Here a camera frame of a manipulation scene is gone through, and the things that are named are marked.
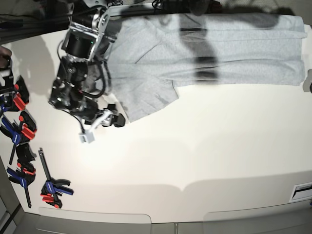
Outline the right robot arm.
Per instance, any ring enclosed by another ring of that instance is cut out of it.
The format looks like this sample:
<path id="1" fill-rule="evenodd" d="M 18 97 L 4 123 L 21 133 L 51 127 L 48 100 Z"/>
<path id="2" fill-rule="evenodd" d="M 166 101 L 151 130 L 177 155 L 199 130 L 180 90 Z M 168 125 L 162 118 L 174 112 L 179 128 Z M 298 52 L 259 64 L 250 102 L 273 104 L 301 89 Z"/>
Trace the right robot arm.
<path id="1" fill-rule="evenodd" d="M 60 58 L 58 74 L 53 82 L 49 104 L 65 111 L 88 125 L 123 127 L 125 117 L 116 105 L 109 104 L 99 109 L 96 100 L 111 91 L 111 78 L 107 60 L 100 58 L 100 50 L 107 50 L 114 38 L 105 35 L 110 18 L 112 0 L 73 0 L 69 28 L 61 49 L 65 55 Z M 90 76 L 89 67 L 99 70 L 100 91 L 93 94 L 86 90 Z"/>

